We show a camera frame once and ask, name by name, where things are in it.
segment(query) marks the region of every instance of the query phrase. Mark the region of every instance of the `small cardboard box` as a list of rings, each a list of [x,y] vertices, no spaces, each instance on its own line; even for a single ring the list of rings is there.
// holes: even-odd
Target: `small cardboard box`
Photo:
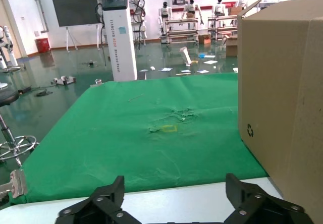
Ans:
[[[226,55],[227,57],[237,57],[238,56],[238,37],[237,36],[227,36],[226,38]]]
[[[209,35],[201,35],[201,36],[198,36],[198,41],[199,41],[199,44],[210,44],[211,38]]]
[[[235,16],[235,15],[239,14],[242,10],[243,10],[242,7],[228,8],[229,16]]]
[[[186,18],[187,19],[192,19],[192,18],[194,18],[195,16],[194,16],[194,14],[193,13],[186,13]]]
[[[323,223],[323,0],[242,18],[256,4],[238,15],[241,138],[284,199]]]

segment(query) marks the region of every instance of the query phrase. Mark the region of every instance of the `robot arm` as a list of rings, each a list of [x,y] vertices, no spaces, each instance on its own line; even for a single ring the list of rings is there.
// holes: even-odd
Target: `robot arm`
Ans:
[[[198,4],[196,4],[196,6],[195,6],[195,7],[197,8],[197,10],[198,10],[198,12],[199,12],[199,14],[200,14],[200,18],[201,18],[201,25],[204,25],[204,23],[203,23],[203,19],[202,19],[201,7],[200,7]]]
[[[185,14],[188,12],[188,5],[185,5],[183,14],[182,14],[182,19],[184,18]]]

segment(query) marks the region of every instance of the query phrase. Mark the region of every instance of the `robot display stand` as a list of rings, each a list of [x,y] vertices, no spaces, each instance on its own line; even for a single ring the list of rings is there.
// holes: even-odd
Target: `robot display stand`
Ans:
[[[170,27],[174,24],[192,24],[192,29],[188,30],[170,30]],[[195,42],[198,44],[198,31],[197,31],[198,18],[191,19],[179,19],[179,20],[167,20],[166,21],[166,39],[167,44]],[[176,39],[186,37],[186,41],[177,41]]]
[[[104,0],[102,9],[114,80],[137,80],[129,2]]]

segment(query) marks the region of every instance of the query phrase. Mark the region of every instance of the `wrinkled green fabric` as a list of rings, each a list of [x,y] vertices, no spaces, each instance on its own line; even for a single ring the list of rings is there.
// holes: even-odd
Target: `wrinkled green fabric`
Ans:
[[[124,175],[145,191],[265,177],[238,132],[237,74],[89,88],[23,164],[15,203],[89,196]]]

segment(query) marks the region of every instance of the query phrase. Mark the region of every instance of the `wire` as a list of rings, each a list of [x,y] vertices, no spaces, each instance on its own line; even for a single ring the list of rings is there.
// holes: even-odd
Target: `wire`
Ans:
[[[102,32],[103,32],[104,28],[105,28],[105,25],[103,25],[101,28],[101,48],[102,48],[102,53],[103,53],[103,58],[104,58],[104,66],[106,66],[106,58],[105,58],[105,53],[104,53],[103,36],[102,36]]]
[[[135,9],[135,12],[134,12],[134,15],[133,15],[133,20],[134,20],[134,22],[139,24],[139,37],[138,37],[139,46],[138,46],[138,49],[140,50],[140,44],[141,44],[140,34],[141,34],[141,27],[142,27],[142,24],[144,23],[144,20],[142,19],[141,21],[137,21],[136,16],[140,15],[143,18],[146,16],[146,11],[145,11],[146,1],[145,0],[139,0],[138,3],[135,3],[133,0],[131,0],[129,3],[136,6],[136,9]]]

